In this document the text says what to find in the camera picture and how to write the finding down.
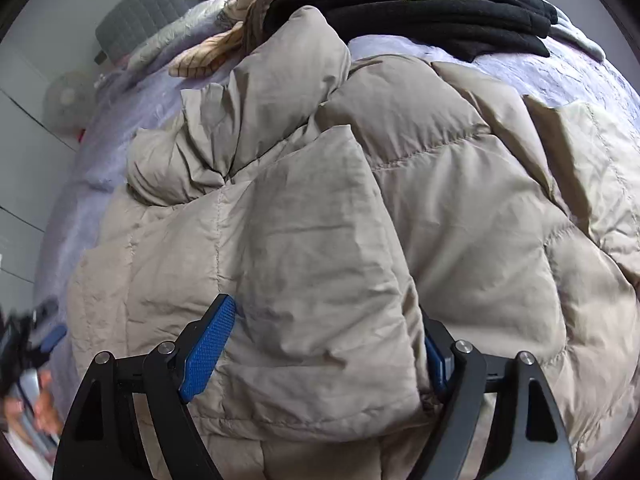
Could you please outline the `person's left hand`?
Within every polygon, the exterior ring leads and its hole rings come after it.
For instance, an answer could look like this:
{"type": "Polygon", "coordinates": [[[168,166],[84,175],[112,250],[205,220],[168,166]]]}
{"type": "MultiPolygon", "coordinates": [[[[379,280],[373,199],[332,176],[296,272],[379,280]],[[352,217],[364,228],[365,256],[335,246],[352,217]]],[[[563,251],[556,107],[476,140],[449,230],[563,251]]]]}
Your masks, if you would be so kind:
{"type": "MultiPolygon", "coordinates": [[[[63,423],[54,406],[54,397],[49,389],[51,382],[51,373],[48,370],[40,370],[40,396],[38,396],[34,406],[35,426],[38,431],[59,436],[63,429],[63,423]]],[[[9,428],[14,430],[23,441],[29,443],[30,437],[26,434],[21,423],[23,403],[17,399],[5,398],[3,400],[3,409],[9,428]]]]}

